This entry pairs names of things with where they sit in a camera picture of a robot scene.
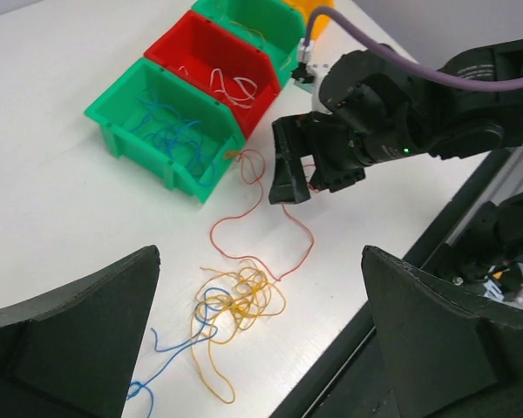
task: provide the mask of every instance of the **white table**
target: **white table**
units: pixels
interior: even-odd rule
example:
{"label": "white table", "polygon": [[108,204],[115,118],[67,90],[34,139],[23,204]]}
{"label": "white table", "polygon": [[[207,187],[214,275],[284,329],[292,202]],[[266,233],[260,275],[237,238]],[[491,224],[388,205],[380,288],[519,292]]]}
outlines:
{"label": "white table", "polygon": [[[257,197],[254,187],[241,183],[237,167],[202,207],[166,191],[127,159],[109,155],[98,127],[83,116],[190,5],[45,0],[0,16],[0,307],[155,244],[162,267],[149,325],[166,344],[178,343],[187,336],[194,293],[207,279],[199,266],[235,268],[210,246],[207,231]],[[401,51],[350,0],[336,0],[336,7]],[[333,63],[356,48],[332,24],[317,43],[314,62]],[[268,158],[267,186],[271,121],[307,111],[309,103],[289,83],[251,138],[248,146]],[[292,208],[314,232],[316,247],[305,267],[281,284],[288,309],[215,349],[221,370],[236,386],[236,403],[223,405],[208,393],[185,353],[152,385],[153,417],[268,416],[366,301],[359,268],[363,246],[403,256],[482,158],[440,162],[421,156],[377,165],[359,185]],[[259,254],[284,272],[300,257],[304,236],[266,202],[240,231],[224,226],[232,236],[222,244],[229,252]],[[137,378],[149,377],[166,358],[153,353],[152,344],[147,333]],[[140,395],[127,403],[124,417],[143,417],[148,408],[147,395]]]}

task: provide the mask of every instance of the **white wire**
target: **white wire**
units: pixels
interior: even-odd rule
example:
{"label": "white wire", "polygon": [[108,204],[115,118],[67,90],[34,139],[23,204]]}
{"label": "white wire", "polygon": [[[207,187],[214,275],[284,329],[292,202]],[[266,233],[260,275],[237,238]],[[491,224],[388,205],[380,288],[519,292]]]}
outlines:
{"label": "white wire", "polygon": [[[235,77],[233,80],[238,84],[238,86],[241,88],[242,92],[247,96],[246,98],[235,98],[228,94],[227,88],[225,87],[225,79],[223,77],[223,71],[221,68],[214,68],[211,71],[211,78],[209,80],[209,87],[213,89],[214,84],[214,76],[215,73],[219,74],[219,81],[221,82],[221,88],[218,90],[214,90],[215,93],[223,93],[225,97],[228,99],[230,103],[232,103],[235,106],[241,107],[242,109],[251,109],[251,104],[242,104],[240,102],[245,102],[247,100],[255,100],[255,94],[258,91],[258,84],[256,84],[254,81],[250,80],[249,78],[244,77]],[[254,92],[250,93],[248,90],[246,90],[246,87],[244,86],[244,83],[246,82],[250,84],[252,87],[254,87]]]}

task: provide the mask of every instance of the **cable connector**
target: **cable connector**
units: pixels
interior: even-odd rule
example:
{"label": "cable connector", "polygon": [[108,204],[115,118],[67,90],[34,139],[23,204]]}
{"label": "cable connector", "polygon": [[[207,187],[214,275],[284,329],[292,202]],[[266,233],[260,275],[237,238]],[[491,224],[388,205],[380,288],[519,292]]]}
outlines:
{"label": "cable connector", "polygon": [[296,80],[299,84],[312,84],[314,83],[314,74],[308,71],[308,67],[305,63],[299,63],[291,73],[290,76]]}
{"label": "cable connector", "polygon": [[308,46],[304,44],[304,38],[301,38],[296,50],[296,61],[303,64],[308,64],[312,59],[312,51],[314,50],[314,41],[310,39]]}

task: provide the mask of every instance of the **purple cable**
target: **purple cable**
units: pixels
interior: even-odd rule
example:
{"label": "purple cable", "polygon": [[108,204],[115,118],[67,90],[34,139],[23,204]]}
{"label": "purple cable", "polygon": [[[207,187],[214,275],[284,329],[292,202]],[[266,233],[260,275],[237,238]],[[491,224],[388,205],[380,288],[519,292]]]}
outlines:
{"label": "purple cable", "polygon": [[339,26],[341,26],[349,35],[355,38],[358,42],[368,48],[379,57],[397,65],[402,70],[405,70],[415,76],[424,78],[434,83],[443,84],[448,87],[460,90],[468,91],[483,91],[483,92],[500,92],[500,91],[513,91],[523,89],[523,78],[515,78],[514,80],[507,81],[474,81],[465,80],[463,78],[454,77],[449,74],[444,74],[433,70],[432,68],[425,67],[421,64],[413,63],[412,61],[401,57],[395,51],[390,50],[388,47],[381,45],[374,41],[371,37],[366,35],[354,24],[352,24],[347,17],[339,13],[337,10],[328,6],[320,6],[314,9],[306,25],[306,36],[304,37],[304,46],[308,46],[310,38],[312,36],[312,29],[314,28],[314,22],[316,18],[326,15],[334,20]]}

